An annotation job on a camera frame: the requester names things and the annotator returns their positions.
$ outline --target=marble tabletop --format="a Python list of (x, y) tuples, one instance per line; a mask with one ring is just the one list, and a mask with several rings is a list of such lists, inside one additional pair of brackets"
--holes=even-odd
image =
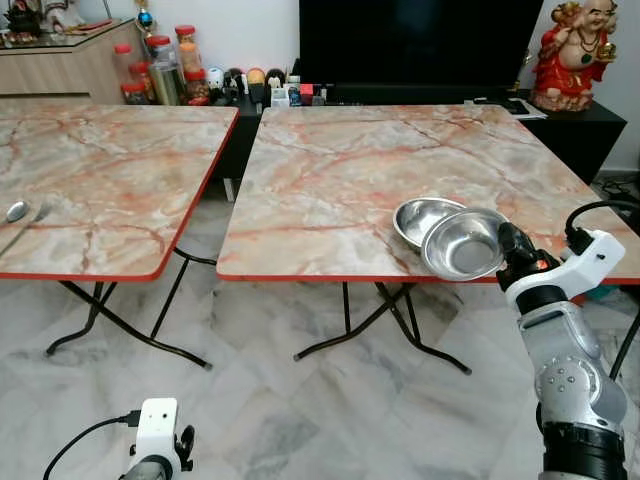
[[(554, 255), (564, 248), (569, 213), (598, 200), (501, 107), (268, 109), (218, 275), (247, 281), (439, 281), (393, 228), (395, 209), (422, 196), (498, 210)], [(604, 209), (577, 223), (609, 231), (626, 247), (609, 283), (640, 282), (640, 238), (622, 220)]]
[(46, 106), (0, 111), (0, 278), (151, 281), (186, 227), (233, 108)]

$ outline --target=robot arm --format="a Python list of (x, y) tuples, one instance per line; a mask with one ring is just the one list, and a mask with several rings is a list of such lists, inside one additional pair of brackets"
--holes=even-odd
[(507, 268), (498, 280), (522, 314), (518, 327), (535, 369), (546, 447), (540, 480), (626, 479), (626, 398), (605, 373), (580, 308), (568, 301), (598, 286), (624, 247), (606, 232), (583, 230), (582, 245), (561, 265), (512, 224), (499, 235)]

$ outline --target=bottle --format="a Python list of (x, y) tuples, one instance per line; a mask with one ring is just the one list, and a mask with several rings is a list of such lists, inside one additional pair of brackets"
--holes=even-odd
[(193, 25), (178, 25), (176, 27), (180, 60), (185, 72), (196, 73), (202, 68), (202, 57), (194, 40), (195, 33), (196, 28)]
[(120, 85), (127, 85), (133, 83), (133, 78), (129, 73), (129, 65), (133, 63), (133, 53), (131, 45), (128, 43), (121, 43), (113, 47), (113, 65), (118, 75), (118, 81)]
[(144, 83), (127, 83), (121, 86), (127, 105), (149, 105)]
[(189, 105), (209, 105), (209, 84), (204, 68), (199, 72), (185, 72), (187, 79), (187, 98)]
[(129, 65), (129, 72), (133, 76), (135, 83), (144, 85), (145, 95), (150, 104), (157, 102), (156, 92), (153, 89), (153, 82), (149, 75), (149, 62), (136, 62)]
[(185, 100), (184, 85), (171, 40), (163, 35), (154, 35), (146, 41), (153, 56), (149, 73), (158, 102), (161, 105), (182, 105)]

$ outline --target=metal table frame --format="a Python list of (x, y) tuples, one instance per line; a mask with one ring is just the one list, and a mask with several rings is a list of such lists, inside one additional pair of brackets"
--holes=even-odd
[(61, 281), (60, 283), (62, 284), (62, 286), (67, 288), (69, 291), (71, 291), (73, 294), (75, 294), (81, 300), (84, 300), (85, 302), (87, 302), (90, 305), (91, 309), (89, 311), (89, 318), (87, 319), (87, 323), (82, 328), (82, 330), (80, 330), (80, 331), (78, 331), (76, 333), (72, 333), (70, 335), (67, 335), (65, 337), (62, 337), (62, 338), (56, 340), (55, 342), (53, 342), (49, 346), (49, 348), (47, 348), (46, 354), (48, 356), (51, 356), (56, 352), (56, 349), (59, 346), (61, 346), (62, 344), (70, 342), (72, 340), (76, 340), (76, 339), (78, 339), (80, 337), (85, 336), (93, 328), (98, 314), (102, 314), (105, 317), (107, 317), (107, 319), (109, 319), (113, 323), (115, 323), (118, 327), (120, 327), (125, 332), (127, 332), (129, 335), (131, 335), (132, 337), (140, 340), (141, 342), (146, 343), (147, 345), (150, 345), (150, 346), (152, 346), (154, 348), (158, 348), (160, 350), (164, 350), (165, 352), (173, 353), (174, 355), (179, 355), (179, 356), (181, 356), (183, 358), (186, 358), (187, 360), (192, 361), (193, 363), (195, 363), (196, 365), (199, 365), (200, 367), (204, 368), (205, 370), (211, 370), (213, 368), (213, 365), (211, 365), (211, 363), (207, 362), (206, 360), (203, 360), (200, 357), (197, 357), (194, 354), (192, 354), (190, 352), (187, 352), (186, 350), (183, 350), (183, 349), (178, 348), (178, 347), (173, 347), (171, 345), (167, 345), (165, 343), (162, 343), (162, 342), (159, 342), (159, 341), (156, 340), (156, 336), (158, 335), (158, 332), (160, 331), (160, 327), (162, 326), (162, 322), (164, 321), (164, 319), (165, 319), (165, 317), (167, 315), (167, 312), (169, 311), (169, 307), (171, 306), (173, 298), (175, 297), (175, 294), (178, 291), (178, 287), (180, 286), (180, 283), (182, 282), (182, 277), (184, 276), (184, 273), (186, 272), (187, 267), (189, 266), (189, 263), (190, 262), (195, 262), (195, 263), (202, 263), (202, 264), (211, 265), (211, 266), (216, 266), (217, 265), (217, 261), (216, 260), (211, 260), (211, 259), (208, 259), (208, 258), (195, 257), (193, 255), (190, 255), (190, 254), (180, 250), (178, 247), (175, 247), (173, 249), (173, 252), (175, 254), (179, 255), (180, 257), (184, 258), (184, 261), (182, 262), (182, 266), (180, 267), (180, 271), (178, 272), (178, 275), (176, 276), (176, 279), (174, 280), (173, 285), (171, 286), (171, 290), (169, 291), (169, 296), (167, 297), (167, 299), (164, 302), (164, 305), (162, 306), (162, 310), (160, 311), (160, 315), (158, 315), (158, 318), (156, 319), (156, 323), (153, 326), (153, 330), (151, 331), (151, 335), (147, 336), (147, 335), (139, 332), (138, 330), (133, 328), (131, 325), (129, 325), (127, 322), (125, 322), (121, 317), (119, 317), (118, 315), (116, 315), (114, 312), (112, 312), (111, 310), (109, 310), (106, 307), (106, 303), (109, 300), (109, 297), (111, 296), (111, 294), (115, 290), (116, 286), (118, 285), (117, 282), (112, 282), (109, 285), (109, 287), (107, 288), (106, 292), (104, 292), (104, 294), (102, 293), (102, 291), (104, 289), (104, 284), (105, 283), (104, 282), (96, 282), (96, 284), (95, 284), (95, 286), (93, 288), (93, 295), (90, 295), (89, 293), (87, 293), (85, 290), (83, 290), (82, 288), (80, 288), (78, 285), (76, 285), (73, 282)]
[[(427, 347), (422, 343), (420, 338), (420, 329), (418, 328), (418, 322), (416, 320), (416, 314), (413, 309), (413, 302), (411, 300), (411, 294), (410, 294), (411, 290), (416, 286), (415, 283), (403, 283), (402, 287), (394, 294), (389, 293), (389, 290), (384, 285), (384, 283), (376, 282), (375, 285), (376, 285), (376, 288), (378, 289), (378, 292), (384, 299), (384, 303), (380, 307), (378, 307), (376, 311), (374, 311), (371, 315), (369, 315), (366, 318), (366, 320), (364, 320), (360, 325), (358, 325), (356, 328), (352, 330), (351, 329), (351, 313), (349, 309), (349, 286), (346, 282), (343, 282), (342, 298), (343, 298), (343, 305), (344, 305), (345, 334), (339, 337), (332, 338), (330, 340), (326, 340), (324, 342), (320, 342), (316, 345), (312, 345), (309, 348), (303, 350), (302, 352), (295, 354), (293, 356), (293, 359), (296, 362), (300, 361), (304, 357), (311, 355), (312, 353), (317, 352), (318, 350), (322, 350), (328, 347), (333, 347), (335, 345), (338, 345), (340, 343), (346, 342), (348, 340), (351, 340), (357, 337), (362, 332), (364, 332), (367, 328), (369, 328), (373, 324), (373, 322), (375, 322), (378, 318), (380, 318), (383, 313), (385, 313), (387, 310), (390, 310), (394, 318), (396, 319), (396, 322), (398, 322), (398, 325), (400, 326), (402, 333), (404, 333), (405, 337), (407, 337), (407, 340), (409, 340), (409, 343), (411, 343), (411, 345), (416, 347), (418, 350), (428, 353), (429, 355), (433, 355), (435, 357), (441, 358), (442, 360), (445, 360), (451, 363), (460, 371), (462, 371), (465, 375), (471, 375), (472, 370), (457, 358), (449, 355), (448, 353), (441, 352), (440, 350)], [(396, 305), (398, 300), (400, 300), (402, 297), (404, 297), (405, 302), (407, 304), (407, 310), (409, 312), (409, 318), (411, 320), (411, 330), (409, 330), (409, 326), (407, 325), (407, 322), (405, 321), (404, 317), (402, 316), (402, 313), (400, 312), (400, 310), (398, 309), (398, 306)]]

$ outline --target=wooden cabinet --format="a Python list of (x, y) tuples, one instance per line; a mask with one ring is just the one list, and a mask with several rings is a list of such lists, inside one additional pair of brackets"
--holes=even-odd
[(43, 37), (29, 48), (0, 49), (2, 96), (85, 96), (95, 104), (123, 104), (113, 67), (113, 46), (129, 43), (142, 59), (140, 35), (133, 20), (86, 37)]

